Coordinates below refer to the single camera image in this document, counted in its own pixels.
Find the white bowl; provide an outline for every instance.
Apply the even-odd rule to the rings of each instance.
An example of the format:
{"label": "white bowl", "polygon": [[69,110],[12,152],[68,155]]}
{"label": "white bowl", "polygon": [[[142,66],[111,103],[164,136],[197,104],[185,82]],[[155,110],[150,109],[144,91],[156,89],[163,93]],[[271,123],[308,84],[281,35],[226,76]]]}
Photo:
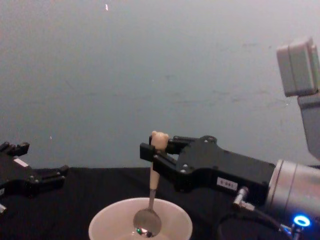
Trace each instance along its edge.
{"label": "white bowl", "polygon": [[[89,226],[90,240],[142,240],[134,228],[137,211],[148,206],[148,197],[130,198],[111,204],[94,216]],[[154,211],[161,219],[160,233],[151,240],[189,240],[192,222],[189,215],[172,202],[155,199]]]}

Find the black table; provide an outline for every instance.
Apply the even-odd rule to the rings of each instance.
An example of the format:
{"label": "black table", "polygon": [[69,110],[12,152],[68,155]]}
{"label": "black table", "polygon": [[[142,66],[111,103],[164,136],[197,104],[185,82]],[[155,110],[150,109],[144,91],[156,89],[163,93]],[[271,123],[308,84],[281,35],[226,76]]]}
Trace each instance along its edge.
{"label": "black table", "polygon": [[[89,224],[101,209],[120,200],[149,196],[149,176],[149,168],[70,168],[62,189],[35,198],[0,199],[8,208],[0,217],[0,239],[88,240]],[[179,205],[189,214],[192,240],[215,239],[217,223],[233,200],[207,188],[175,192],[164,178],[160,178],[156,197]],[[228,240],[282,239],[252,222],[230,220],[223,231]]]}

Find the spoon bowl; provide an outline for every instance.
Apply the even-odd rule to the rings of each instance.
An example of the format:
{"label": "spoon bowl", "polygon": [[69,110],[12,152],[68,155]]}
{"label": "spoon bowl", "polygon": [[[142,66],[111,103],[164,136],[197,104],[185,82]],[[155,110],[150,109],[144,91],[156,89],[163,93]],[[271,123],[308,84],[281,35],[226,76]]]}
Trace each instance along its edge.
{"label": "spoon bowl", "polygon": [[161,230],[161,219],[153,209],[145,208],[134,215],[133,226],[142,237],[153,238]]}

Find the bowl rim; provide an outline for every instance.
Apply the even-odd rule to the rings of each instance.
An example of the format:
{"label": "bowl rim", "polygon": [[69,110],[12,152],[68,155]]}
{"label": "bowl rim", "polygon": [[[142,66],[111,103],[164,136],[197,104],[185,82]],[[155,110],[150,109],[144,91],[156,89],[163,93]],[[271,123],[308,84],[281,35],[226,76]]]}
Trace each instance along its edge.
{"label": "bowl rim", "polygon": [[[107,211],[108,209],[111,209],[113,207],[115,207],[116,205],[120,205],[124,202],[131,202],[131,201],[137,201],[137,200],[148,200],[149,197],[134,197],[134,198],[127,198],[127,199],[124,199],[124,200],[120,200],[120,201],[117,201],[117,202],[114,202],[106,207],[104,207],[103,209],[101,209],[91,220],[90,222],[90,225],[89,225],[89,229],[88,229],[88,233],[89,233],[89,238],[90,240],[93,240],[93,234],[92,234],[92,228],[93,228],[93,224],[95,223],[95,221],[97,220],[97,218],[102,215],[105,211]],[[168,205],[171,205],[173,207],[175,207],[176,209],[178,209],[179,211],[181,211],[182,213],[184,213],[184,215],[186,216],[186,219],[187,219],[187,222],[189,224],[189,232],[187,234],[187,239],[190,239],[191,238],[191,235],[192,235],[192,232],[193,232],[193,224],[192,224],[192,221],[191,221],[191,218],[189,216],[189,214],[180,206],[178,206],[177,204],[174,204],[173,202],[170,202],[170,201],[167,201],[167,200],[163,200],[163,199],[160,199],[160,198],[155,198],[154,199],[155,202],[160,202],[160,203],[165,203],[165,204],[168,204]]]}

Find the white label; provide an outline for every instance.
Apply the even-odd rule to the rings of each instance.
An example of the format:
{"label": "white label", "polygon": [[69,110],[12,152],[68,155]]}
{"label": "white label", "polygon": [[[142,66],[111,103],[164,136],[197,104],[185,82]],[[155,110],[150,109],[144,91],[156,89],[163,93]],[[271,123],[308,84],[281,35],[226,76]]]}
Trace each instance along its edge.
{"label": "white label", "polygon": [[226,189],[231,189],[234,191],[237,191],[238,188],[238,183],[234,182],[234,181],[230,181],[221,177],[218,177],[216,184],[218,186],[224,187]]}
{"label": "white label", "polygon": [[16,158],[15,160],[13,160],[13,161],[15,161],[17,164],[20,164],[22,167],[28,167],[29,165],[28,164],[26,164],[24,161],[22,161],[21,159],[19,159],[19,158]]}

